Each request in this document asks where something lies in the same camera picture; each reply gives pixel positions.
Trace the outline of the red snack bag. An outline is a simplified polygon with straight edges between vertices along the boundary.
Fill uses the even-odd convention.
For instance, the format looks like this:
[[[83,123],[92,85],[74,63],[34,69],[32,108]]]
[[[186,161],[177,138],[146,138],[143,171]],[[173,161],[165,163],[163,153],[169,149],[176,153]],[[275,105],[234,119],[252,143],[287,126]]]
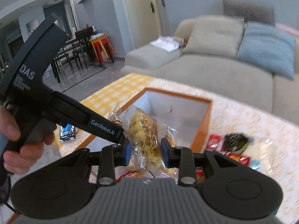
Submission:
[[[250,157],[245,156],[243,154],[244,152],[241,154],[236,154],[236,153],[232,153],[232,152],[223,151],[223,144],[224,144],[224,136],[213,134],[213,135],[209,136],[205,149],[206,150],[211,149],[211,150],[220,152],[221,154],[226,155],[226,156],[230,157],[231,159],[233,159],[245,166],[249,166]]]

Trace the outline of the yellow pasta snack bag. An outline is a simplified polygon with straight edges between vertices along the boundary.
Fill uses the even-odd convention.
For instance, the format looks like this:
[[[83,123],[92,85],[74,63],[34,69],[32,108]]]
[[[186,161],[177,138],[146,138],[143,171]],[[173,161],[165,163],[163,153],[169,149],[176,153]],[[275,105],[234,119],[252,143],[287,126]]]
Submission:
[[[132,165],[149,171],[156,178],[178,178],[178,169],[167,168],[161,153],[163,138],[171,147],[177,146],[177,130],[134,105],[125,111],[121,111],[119,104],[114,105],[108,119],[124,129],[125,136],[132,144]]]

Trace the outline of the black snack packet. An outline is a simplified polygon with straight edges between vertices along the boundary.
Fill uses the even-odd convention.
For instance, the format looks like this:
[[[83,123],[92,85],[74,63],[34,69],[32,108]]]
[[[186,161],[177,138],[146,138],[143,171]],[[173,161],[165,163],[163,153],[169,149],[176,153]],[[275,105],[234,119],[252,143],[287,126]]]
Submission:
[[[243,153],[250,144],[250,139],[242,133],[231,133],[224,136],[223,151],[236,154]]]

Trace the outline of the clear bag of crackers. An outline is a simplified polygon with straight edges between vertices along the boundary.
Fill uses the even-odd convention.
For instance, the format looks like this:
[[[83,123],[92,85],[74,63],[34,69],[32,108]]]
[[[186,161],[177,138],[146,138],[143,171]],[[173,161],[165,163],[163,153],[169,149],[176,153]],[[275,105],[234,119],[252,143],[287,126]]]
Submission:
[[[250,137],[244,154],[250,157],[249,167],[267,176],[274,174],[275,144],[269,138]]]

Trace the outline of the orange stick snack bag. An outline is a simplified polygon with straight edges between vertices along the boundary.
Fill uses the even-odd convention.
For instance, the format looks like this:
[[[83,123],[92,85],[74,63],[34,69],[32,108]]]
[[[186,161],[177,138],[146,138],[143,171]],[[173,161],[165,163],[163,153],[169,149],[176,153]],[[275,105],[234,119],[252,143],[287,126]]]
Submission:
[[[175,171],[174,175],[170,175],[164,172],[161,172],[158,178],[173,178],[177,183],[178,174]],[[119,183],[122,178],[155,178],[150,171],[140,169],[134,166],[119,166],[115,168],[115,179],[116,183]],[[205,181],[204,172],[201,168],[196,168],[196,178],[197,183],[203,183]]]

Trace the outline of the orange cardboard box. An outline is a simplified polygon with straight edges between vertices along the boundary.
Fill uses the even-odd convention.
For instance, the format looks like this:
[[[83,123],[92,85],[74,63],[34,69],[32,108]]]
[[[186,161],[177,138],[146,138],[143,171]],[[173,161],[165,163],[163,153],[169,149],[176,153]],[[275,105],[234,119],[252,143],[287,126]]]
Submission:
[[[158,88],[144,88],[118,112],[136,106],[178,131],[177,145],[201,152],[209,131],[212,100]]]

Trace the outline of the smartphone on stand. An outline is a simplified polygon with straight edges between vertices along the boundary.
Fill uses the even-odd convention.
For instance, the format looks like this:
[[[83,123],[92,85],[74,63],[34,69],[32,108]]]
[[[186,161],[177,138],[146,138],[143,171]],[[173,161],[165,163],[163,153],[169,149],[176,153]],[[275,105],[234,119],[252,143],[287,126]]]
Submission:
[[[76,140],[76,127],[72,124],[67,124],[66,127],[60,126],[60,142],[67,143]]]

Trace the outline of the black dining table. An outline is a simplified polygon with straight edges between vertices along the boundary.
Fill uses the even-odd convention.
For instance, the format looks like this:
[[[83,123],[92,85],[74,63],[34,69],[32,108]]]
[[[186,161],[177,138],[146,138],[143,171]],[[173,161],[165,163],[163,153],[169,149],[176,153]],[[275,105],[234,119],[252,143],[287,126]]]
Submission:
[[[63,62],[66,62],[71,67],[71,69],[73,69],[72,60],[74,60],[78,69],[83,69],[83,64],[81,62],[81,59],[83,59],[84,65],[87,68],[87,59],[85,57],[86,54],[85,48],[87,47],[87,45],[88,45],[87,39],[73,38],[65,42],[65,44],[58,51],[58,53],[53,59],[53,62],[51,63],[51,68],[54,77],[57,80],[57,83],[61,83],[60,80],[60,74],[62,71],[60,69],[61,60]]]

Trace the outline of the grey sofa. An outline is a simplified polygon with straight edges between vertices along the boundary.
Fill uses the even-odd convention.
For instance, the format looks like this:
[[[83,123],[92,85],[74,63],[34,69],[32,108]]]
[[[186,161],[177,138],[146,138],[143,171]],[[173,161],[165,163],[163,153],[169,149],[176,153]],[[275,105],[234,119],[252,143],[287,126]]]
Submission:
[[[175,35],[188,42],[196,19],[186,19]],[[121,74],[138,73],[176,81],[211,91],[298,123],[298,39],[295,44],[295,75],[289,79],[235,58],[168,53],[151,45],[129,52]]]

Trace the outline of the white lace tablecloth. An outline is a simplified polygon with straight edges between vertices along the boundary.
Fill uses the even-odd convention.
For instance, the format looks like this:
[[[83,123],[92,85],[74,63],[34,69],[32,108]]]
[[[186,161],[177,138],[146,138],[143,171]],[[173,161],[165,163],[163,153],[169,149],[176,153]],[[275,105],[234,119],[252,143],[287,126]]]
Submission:
[[[275,144],[273,178],[284,193],[277,216],[283,223],[298,221],[298,126],[244,103],[181,83],[155,78],[149,87],[212,100],[209,129],[213,133],[242,132],[254,138],[272,139]]]

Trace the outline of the open magazine on sofa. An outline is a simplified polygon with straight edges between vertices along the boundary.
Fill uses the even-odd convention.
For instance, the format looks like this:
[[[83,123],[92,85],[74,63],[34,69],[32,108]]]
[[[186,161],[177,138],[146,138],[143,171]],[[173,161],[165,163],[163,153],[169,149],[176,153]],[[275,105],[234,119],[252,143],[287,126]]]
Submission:
[[[187,44],[186,40],[178,37],[159,36],[158,39],[149,43],[151,46],[164,50],[168,53],[174,52],[180,48],[184,48]]]

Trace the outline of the blue cushion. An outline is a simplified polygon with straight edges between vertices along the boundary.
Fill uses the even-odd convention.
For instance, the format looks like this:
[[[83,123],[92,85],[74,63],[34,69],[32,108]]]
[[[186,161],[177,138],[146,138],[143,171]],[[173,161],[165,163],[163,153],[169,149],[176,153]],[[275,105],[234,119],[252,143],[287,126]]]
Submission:
[[[296,39],[275,27],[249,22],[236,59],[293,79]]]

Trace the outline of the beige door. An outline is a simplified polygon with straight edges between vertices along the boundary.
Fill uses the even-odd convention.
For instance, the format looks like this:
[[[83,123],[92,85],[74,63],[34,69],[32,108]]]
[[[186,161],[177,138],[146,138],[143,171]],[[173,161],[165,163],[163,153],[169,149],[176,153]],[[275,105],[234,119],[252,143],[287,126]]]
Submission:
[[[136,48],[170,34],[165,0],[124,0],[124,4]]]

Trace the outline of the dark grey knit cushion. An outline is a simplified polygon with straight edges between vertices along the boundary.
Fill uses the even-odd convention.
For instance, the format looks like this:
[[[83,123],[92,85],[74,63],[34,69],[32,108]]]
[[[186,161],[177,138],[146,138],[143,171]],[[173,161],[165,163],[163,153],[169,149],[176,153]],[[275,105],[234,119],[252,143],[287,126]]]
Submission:
[[[223,0],[224,15],[243,17],[245,22],[275,25],[274,8],[257,1]]]

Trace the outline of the pink blanket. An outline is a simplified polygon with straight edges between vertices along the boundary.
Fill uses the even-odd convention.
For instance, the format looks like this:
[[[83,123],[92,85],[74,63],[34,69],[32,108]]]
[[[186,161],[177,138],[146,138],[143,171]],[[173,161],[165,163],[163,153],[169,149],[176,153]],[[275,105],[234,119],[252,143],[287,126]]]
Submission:
[[[293,27],[290,27],[290,26],[287,26],[287,25],[281,24],[281,23],[276,23],[275,27],[277,29],[281,29],[281,30],[285,31],[286,33],[289,33],[297,38],[299,37],[299,30],[296,28],[293,28]]]

